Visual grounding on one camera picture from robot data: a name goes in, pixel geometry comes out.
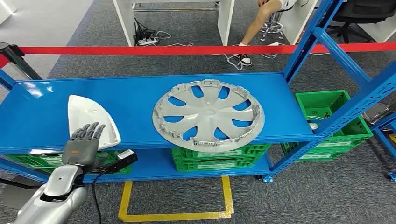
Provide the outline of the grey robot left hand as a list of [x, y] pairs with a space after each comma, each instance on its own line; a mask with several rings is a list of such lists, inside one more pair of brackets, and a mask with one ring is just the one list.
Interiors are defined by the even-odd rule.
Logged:
[[99, 139], [105, 127], [105, 124], [94, 122], [76, 129], [65, 145], [62, 163], [83, 166], [88, 170], [98, 167], [101, 163], [97, 156]]

